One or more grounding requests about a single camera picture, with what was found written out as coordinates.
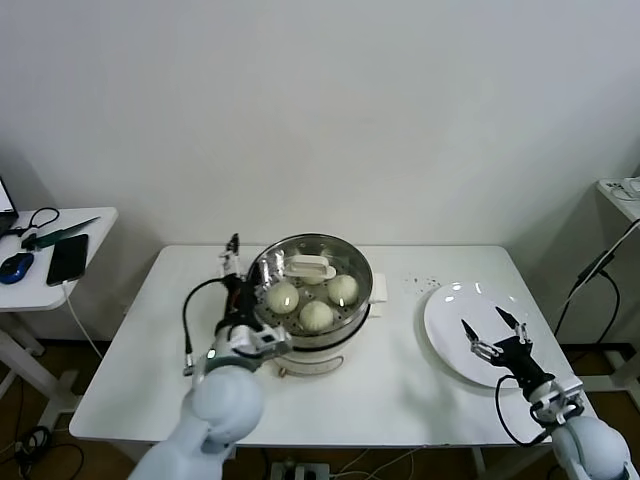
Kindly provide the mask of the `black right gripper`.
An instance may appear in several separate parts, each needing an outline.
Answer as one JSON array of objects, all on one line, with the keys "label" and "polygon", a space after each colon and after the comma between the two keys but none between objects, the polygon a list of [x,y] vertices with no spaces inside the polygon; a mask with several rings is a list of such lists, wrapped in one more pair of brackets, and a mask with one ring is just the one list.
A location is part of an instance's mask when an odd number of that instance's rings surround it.
[{"label": "black right gripper", "polygon": [[470,342],[471,351],[479,358],[493,358],[492,364],[508,369],[524,394],[532,394],[538,387],[552,381],[553,375],[545,372],[531,356],[532,343],[526,324],[520,323],[510,312],[499,306],[496,306],[495,310],[517,337],[501,340],[494,346],[481,340],[473,328],[462,319],[461,323]]}]

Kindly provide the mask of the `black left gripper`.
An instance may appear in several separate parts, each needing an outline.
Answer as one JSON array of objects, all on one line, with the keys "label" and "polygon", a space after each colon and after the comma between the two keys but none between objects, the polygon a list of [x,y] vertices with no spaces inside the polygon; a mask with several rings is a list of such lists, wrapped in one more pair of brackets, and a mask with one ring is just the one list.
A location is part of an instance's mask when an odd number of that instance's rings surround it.
[{"label": "black left gripper", "polygon": [[234,233],[219,256],[221,275],[224,277],[222,283],[227,289],[222,327],[245,325],[257,328],[258,321],[254,313],[256,297],[252,285],[241,277],[226,277],[241,275],[239,246],[239,234]]}]

